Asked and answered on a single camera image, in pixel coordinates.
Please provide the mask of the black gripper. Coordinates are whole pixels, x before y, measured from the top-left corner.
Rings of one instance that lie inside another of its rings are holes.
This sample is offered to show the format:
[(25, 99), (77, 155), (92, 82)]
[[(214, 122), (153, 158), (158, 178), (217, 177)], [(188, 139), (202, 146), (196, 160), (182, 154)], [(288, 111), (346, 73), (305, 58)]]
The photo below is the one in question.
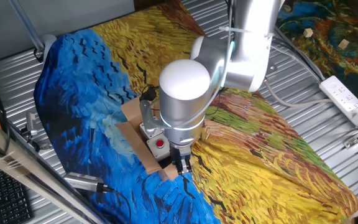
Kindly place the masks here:
[(192, 172), (191, 145), (170, 145), (170, 154), (173, 165), (177, 168), (178, 175)]

